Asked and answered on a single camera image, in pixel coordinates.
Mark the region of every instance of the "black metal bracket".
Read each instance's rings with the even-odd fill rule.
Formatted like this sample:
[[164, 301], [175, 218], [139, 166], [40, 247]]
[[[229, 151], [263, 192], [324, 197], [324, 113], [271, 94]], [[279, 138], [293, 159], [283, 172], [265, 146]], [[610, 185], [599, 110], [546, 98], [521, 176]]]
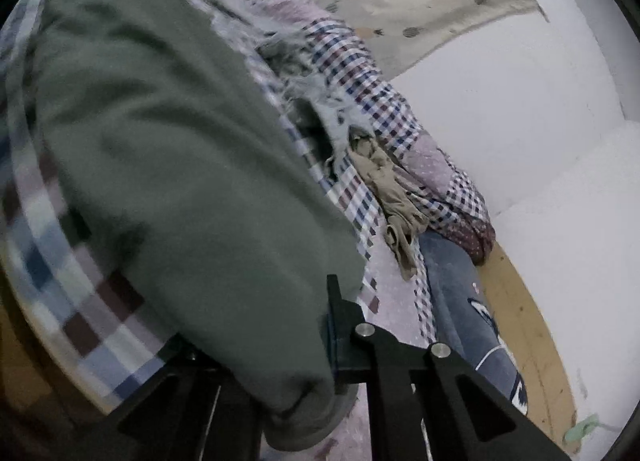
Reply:
[[[401, 344], [366, 323], [327, 277], [327, 355], [337, 385], [366, 383], [373, 461], [568, 461], [447, 345]], [[193, 349], [165, 365], [65, 457], [68, 461], [256, 461], [260, 406]]]

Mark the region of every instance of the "folded clothing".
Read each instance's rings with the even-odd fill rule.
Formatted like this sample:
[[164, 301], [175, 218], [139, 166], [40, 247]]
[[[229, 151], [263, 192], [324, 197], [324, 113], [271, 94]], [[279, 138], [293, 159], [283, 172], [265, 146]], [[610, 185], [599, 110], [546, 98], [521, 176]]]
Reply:
[[402, 279], [417, 272], [411, 242], [427, 228], [427, 218], [409, 200], [396, 181], [391, 158], [372, 137], [358, 137], [349, 156], [364, 183], [376, 196], [386, 217], [385, 242], [394, 252]]
[[396, 159], [398, 181], [428, 218], [430, 229], [447, 237], [482, 263], [495, 242], [484, 198], [468, 175], [418, 123], [408, 102], [383, 79], [356, 32], [335, 15], [318, 11], [312, 0], [247, 0], [256, 11], [285, 24], [306, 23], [312, 63], [327, 84], [341, 88], [371, 119], [375, 136]]

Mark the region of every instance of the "pile of clothes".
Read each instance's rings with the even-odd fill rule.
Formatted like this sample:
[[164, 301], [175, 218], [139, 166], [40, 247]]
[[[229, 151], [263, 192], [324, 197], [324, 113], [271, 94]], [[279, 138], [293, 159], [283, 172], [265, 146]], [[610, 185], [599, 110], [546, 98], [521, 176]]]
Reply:
[[494, 242], [482, 196], [311, 0], [20, 0], [0, 44], [2, 263], [37, 341], [101, 412], [179, 335], [266, 406], [271, 446], [327, 438], [355, 397], [335, 394], [322, 343], [329, 273], [376, 323], [397, 309], [385, 297], [409, 296], [392, 320], [418, 345], [480, 353], [478, 369], [506, 352], [479, 290], [464, 303], [493, 342], [467, 345], [436, 305], [464, 293], [458, 278], [429, 263], [454, 247], [450, 272], [474, 274]]

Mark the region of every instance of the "plaid blanket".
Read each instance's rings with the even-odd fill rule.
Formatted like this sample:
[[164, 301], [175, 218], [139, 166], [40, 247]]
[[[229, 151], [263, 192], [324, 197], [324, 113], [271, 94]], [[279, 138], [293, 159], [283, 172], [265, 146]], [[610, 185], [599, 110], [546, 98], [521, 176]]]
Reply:
[[[212, 29], [244, 55], [265, 98], [282, 112], [277, 78], [254, 48], [241, 33], [225, 30], [222, 12], [213, 14], [201, 0], [189, 1], [211, 15]], [[33, 65], [43, 3], [20, 0], [0, 32], [2, 261], [38, 338], [74, 383], [103, 412], [109, 412], [172, 355], [175, 330], [133, 290], [117, 264], [94, 253], [80, 214], [65, 201], [36, 123]], [[420, 124], [404, 98], [380, 79], [354, 32], [328, 17], [311, 23], [306, 33], [316, 64], [370, 114], [389, 151], [398, 155], [409, 148]], [[383, 218], [375, 197], [348, 158], [338, 165], [337, 180], [325, 176], [310, 146], [284, 113], [280, 121], [319, 186], [353, 223], [358, 250], [368, 259], [370, 238]], [[475, 187], [468, 185], [474, 199], [481, 200]], [[457, 195], [463, 199], [462, 212], [468, 209], [464, 202], [468, 195]], [[433, 200], [433, 209], [440, 224], [453, 221], [461, 212], [460, 206], [442, 200]], [[417, 242], [414, 250], [416, 263], [423, 264]], [[376, 281], [368, 268], [360, 301], [364, 307], [376, 304]], [[420, 333], [427, 342], [434, 341], [424, 268], [415, 277], [415, 306]]]

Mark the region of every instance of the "metal screw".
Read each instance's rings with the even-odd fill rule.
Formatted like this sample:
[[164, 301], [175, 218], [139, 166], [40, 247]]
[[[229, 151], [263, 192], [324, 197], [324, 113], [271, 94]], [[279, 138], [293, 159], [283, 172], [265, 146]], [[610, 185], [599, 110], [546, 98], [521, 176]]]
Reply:
[[436, 358], [446, 358], [451, 354], [451, 349], [448, 345], [438, 342], [431, 346], [431, 354]]
[[356, 333], [363, 338], [371, 336], [375, 332], [376, 328], [371, 324], [367, 324], [366, 322], [363, 322], [362, 324], [358, 324], [356, 326]]

